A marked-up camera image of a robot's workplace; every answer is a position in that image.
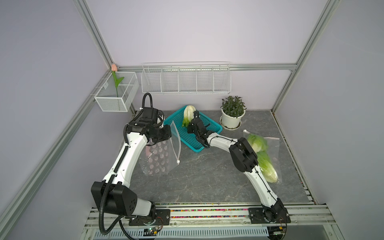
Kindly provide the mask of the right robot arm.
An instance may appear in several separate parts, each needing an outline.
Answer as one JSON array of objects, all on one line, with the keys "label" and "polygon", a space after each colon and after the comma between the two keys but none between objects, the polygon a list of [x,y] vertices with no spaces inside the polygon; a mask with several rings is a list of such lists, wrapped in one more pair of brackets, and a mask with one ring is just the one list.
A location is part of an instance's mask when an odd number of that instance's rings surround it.
[{"label": "right robot arm", "polygon": [[205,148],[216,147],[230,153],[236,169],[250,180],[261,200],[260,207],[249,208],[251,223],[288,224],[291,222],[287,208],[267,183],[259,166],[258,156],[245,138],[227,138],[207,130],[199,111],[194,112],[194,118],[189,123],[187,132],[194,134],[197,141]]}]

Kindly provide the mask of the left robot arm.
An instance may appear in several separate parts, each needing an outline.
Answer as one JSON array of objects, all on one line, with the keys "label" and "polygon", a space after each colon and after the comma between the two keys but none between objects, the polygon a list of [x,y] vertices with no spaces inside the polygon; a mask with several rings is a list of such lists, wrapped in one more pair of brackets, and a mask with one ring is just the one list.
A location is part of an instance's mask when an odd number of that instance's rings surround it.
[{"label": "left robot arm", "polygon": [[157,219],[155,204],[138,198],[130,189],[133,170],[143,149],[172,137],[171,127],[164,125],[164,113],[152,104],[152,95],[145,93],[140,111],[124,127],[124,144],[112,168],[101,182],[94,182],[91,187],[102,235],[109,234],[116,224],[122,225],[124,218],[138,217],[149,223]]}]

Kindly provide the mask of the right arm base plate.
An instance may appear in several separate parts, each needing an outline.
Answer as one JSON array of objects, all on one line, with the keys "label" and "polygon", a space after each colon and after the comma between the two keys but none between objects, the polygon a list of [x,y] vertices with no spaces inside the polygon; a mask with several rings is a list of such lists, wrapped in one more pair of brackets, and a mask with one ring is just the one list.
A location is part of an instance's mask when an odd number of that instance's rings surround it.
[{"label": "right arm base plate", "polygon": [[291,218],[286,209],[266,208],[265,206],[249,208],[249,216],[252,224],[289,224]]}]

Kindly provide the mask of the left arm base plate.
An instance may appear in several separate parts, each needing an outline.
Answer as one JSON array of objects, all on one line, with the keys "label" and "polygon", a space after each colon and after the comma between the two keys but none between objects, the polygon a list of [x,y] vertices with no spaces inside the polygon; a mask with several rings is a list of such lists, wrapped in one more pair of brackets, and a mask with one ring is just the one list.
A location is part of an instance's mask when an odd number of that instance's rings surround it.
[{"label": "left arm base plate", "polygon": [[156,209],[149,216],[138,216],[129,221],[129,226],[168,226],[171,220],[169,209]]}]

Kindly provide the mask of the green chinese cabbage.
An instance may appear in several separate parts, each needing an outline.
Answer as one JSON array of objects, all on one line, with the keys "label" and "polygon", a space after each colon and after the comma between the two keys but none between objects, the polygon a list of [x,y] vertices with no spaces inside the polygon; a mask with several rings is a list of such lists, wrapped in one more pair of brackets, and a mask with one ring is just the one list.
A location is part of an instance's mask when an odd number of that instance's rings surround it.
[{"label": "green chinese cabbage", "polygon": [[267,140],[262,136],[249,134],[247,136],[247,141],[255,153],[266,152],[269,148]]},{"label": "green chinese cabbage", "polygon": [[266,152],[258,152],[257,153],[259,167],[264,178],[269,183],[277,183],[279,181],[279,177],[277,171],[275,170],[269,155]]}]

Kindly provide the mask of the clear pink-dotted zipper bag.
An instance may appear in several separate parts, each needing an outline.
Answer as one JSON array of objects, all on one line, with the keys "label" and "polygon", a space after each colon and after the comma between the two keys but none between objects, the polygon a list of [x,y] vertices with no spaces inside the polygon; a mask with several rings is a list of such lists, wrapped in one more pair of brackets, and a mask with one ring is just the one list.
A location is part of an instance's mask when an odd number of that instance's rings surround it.
[{"label": "clear pink-dotted zipper bag", "polygon": [[166,175],[180,164],[181,139],[174,121],[170,130],[170,139],[145,146],[140,154],[139,164],[146,176]]}]

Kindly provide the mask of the clear pink-trim zipper bag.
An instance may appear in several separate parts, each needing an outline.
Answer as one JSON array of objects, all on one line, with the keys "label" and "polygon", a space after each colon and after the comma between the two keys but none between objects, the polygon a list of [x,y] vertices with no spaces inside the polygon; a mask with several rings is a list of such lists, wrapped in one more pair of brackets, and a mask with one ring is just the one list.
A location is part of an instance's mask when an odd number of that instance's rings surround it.
[{"label": "clear pink-trim zipper bag", "polygon": [[243,136],[257,154],[259,166],[267,182],[272,184],[282,182],[279,163],[280,139],[259,136],[247,130],[243,130]]}]

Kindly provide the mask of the pale chinese cabbage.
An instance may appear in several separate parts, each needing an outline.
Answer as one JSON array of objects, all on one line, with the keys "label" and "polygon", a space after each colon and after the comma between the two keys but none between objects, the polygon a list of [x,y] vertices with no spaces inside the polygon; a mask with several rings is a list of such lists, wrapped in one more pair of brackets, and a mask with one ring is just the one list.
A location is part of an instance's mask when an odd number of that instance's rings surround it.
[{"label": "pale chinese cabbage", "polygon": [[186,106],[184,110],[184,118],[182,122],[182,127],[187,128],[190,124],[191,120],[194,118],[194,112],[196,111],[196,108],[192,105]]}]

